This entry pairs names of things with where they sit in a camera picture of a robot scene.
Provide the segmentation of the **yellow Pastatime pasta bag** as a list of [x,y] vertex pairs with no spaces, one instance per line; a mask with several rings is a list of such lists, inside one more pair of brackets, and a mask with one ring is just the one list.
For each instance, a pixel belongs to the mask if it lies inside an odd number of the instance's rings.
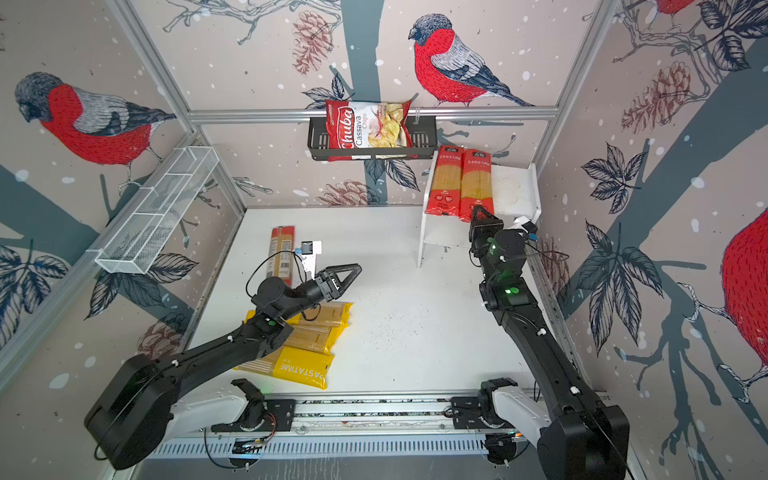
[[334,355],[287,347],[284,344],[275,352],[257,360],[235,367],[288,382],[325,390],[327,375]]

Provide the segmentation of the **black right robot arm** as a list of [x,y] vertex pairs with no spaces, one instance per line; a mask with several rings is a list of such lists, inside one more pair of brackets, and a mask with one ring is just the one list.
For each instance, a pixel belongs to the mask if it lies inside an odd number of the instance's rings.
[[484,306],[514,341],[544,400],[538,404],[511,381],[481,386],[485,418],[509,423],[536,449],[549,479],[624,479],[630,423],[622,409],[608,406],[585,382],[554,338],[522,270],[535,225],[513,228],[485,207],[473,208],[469,253],[483,273]]

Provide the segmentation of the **yellow pasta bag middle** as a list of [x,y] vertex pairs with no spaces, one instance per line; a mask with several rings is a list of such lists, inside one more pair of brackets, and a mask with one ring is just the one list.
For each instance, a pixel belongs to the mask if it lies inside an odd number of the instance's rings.
[[284,345],[291,348],[330,355],[331,350],[346,327],[344,325],[308,326],[295,325]]

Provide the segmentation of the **black wall basket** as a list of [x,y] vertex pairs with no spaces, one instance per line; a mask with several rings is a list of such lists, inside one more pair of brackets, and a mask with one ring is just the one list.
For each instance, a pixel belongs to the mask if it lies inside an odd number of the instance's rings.
[[325,118],[310,119],[307,149],[315,161],[337,160],[423,160],[431,159],[439,149],[436,118],[433,116],[408,116],[405,125],[410,134],[411,147],[332,149]]

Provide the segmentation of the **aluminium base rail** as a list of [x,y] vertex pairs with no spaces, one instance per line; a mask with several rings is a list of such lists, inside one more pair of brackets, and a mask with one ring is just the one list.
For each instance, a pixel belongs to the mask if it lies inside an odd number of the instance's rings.
[[[538,412],[530,426],[515,428],[523,436],[537,439],[544,430],[555,424],[565,424],[568,418],[584,422],[597,430],[605,427],[616,408],[597,401],[592,408],[564,406],[560,412],[549,412],[519,387],[485,387],[473,396],[509,393],[527,400]],[[297,402],[292,428],[288,432],[351,431],[353,429],[408,430],[455,429],[452,421],[442,415],[451,398],[439,396],[391,396],[384,398],[267,398],[258,390],[248,387],[244,391],[231,389],[200,395],[189,395],[172,406],[172,419],[161,443],[186,433],[211,428],[215,424],[236,420],[250,402],[266,399],[293,399]]]

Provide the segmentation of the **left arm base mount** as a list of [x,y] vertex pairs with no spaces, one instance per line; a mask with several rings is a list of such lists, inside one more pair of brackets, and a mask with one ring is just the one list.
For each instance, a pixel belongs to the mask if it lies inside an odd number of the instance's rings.
[[258,432],[263,435],[288,432],[292,428],[296,405],[293,399],[266,399],[259,404],[250,402],[236,420],[215,424],[211,431],[238,434]]

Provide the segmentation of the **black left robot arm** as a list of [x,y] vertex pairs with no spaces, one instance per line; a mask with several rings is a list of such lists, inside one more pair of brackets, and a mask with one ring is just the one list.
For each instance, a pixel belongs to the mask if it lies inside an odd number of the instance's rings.
[[361,272],[358,263],[329,266],[296,288],[269,277],[251,297],[255,316],[232,332],[165,360],[144,354],[129,358],[84,419],[96,441],[94,458],[117,470],[142,461],[161,444],[178,400],[223,372],[282,347],[293,330],[289,319],[339,299]]

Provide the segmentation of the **red cassava chips bag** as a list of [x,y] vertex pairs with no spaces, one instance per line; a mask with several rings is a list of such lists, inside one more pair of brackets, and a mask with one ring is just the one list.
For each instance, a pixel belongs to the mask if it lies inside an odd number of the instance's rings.
[[406,127],[411,101],[374,103],[327,100],[326,132],[331,150],[413,146]]

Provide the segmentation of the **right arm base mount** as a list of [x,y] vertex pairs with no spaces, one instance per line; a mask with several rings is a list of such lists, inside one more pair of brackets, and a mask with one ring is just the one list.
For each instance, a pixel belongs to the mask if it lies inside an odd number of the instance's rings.
[[453,397],[442,415],[451,420],[455,429],[503,430],[530,426],[538,412],[537,406],[519,395],[502,392],[490,396]]

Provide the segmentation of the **red spaghetti bag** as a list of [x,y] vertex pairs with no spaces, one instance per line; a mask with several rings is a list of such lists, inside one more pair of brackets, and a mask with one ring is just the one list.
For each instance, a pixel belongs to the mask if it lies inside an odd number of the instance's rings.
[[426,205],[427,214],[459,215],[463,153],[461,147],[440,147]]
[[471,221],[475,206],[482,206],[490,214],[494,213],[491,166],[489,153],[475,149],[464,151],[459,207],[462,221]]
[[278,226],[272,229],[267,259],[267,277],[279,277],[292,285],[294,268],[294,226]]

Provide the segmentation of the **white two-tier shelf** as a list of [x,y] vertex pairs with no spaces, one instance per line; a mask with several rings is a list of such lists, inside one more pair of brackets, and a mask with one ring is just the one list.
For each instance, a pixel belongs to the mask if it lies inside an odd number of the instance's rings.
[[[493,164],[491,179],[497,217],[507,226],[517,223],[518,217],[525,217],[533,223],[538,222],[542,204],[535,163],[530,163],[526,168]],[[465,251],[471,246],[468,237],[469,224],[458,217],[427,214],[428,198],[429,193],[426,193],[422,208],[418,267],[422,264],[425,245],[463,248]]]

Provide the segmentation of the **yellow pasta bag top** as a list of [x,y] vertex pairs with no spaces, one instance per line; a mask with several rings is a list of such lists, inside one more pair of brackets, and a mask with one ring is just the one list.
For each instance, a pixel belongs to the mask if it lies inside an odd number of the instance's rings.
[[294,316],[287,324],[329,328],[347,326],[352,306],[353,304],[348,302],[325,303]]

